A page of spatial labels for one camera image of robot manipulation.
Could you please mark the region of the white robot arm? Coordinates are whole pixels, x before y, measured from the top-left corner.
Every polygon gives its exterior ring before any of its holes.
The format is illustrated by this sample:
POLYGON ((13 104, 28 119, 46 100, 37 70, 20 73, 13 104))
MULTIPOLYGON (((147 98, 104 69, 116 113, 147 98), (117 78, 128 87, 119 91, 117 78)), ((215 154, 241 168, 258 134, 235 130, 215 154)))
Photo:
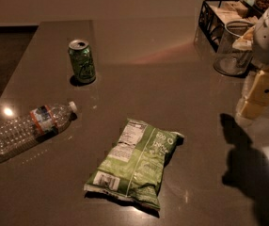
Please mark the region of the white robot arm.
POLYGON ((269 8, 232 47, 251 51, 256 67, 245 78, 242 95, 236 106, 236 122, 248 126, 269 106, 269 8))

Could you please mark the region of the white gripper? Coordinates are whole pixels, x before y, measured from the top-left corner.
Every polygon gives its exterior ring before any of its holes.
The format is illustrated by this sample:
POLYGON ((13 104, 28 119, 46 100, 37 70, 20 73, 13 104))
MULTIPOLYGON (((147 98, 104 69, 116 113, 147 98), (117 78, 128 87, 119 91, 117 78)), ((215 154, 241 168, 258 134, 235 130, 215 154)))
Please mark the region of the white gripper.
MULTIPOLYGON (((257 21, 253 33, 254 58, 269 65, 269 12, 257 21)), ((235 110, 240 126, 251 125, 269 106, 269 66, 250 71, 245 78, 241 98, 235 110)))

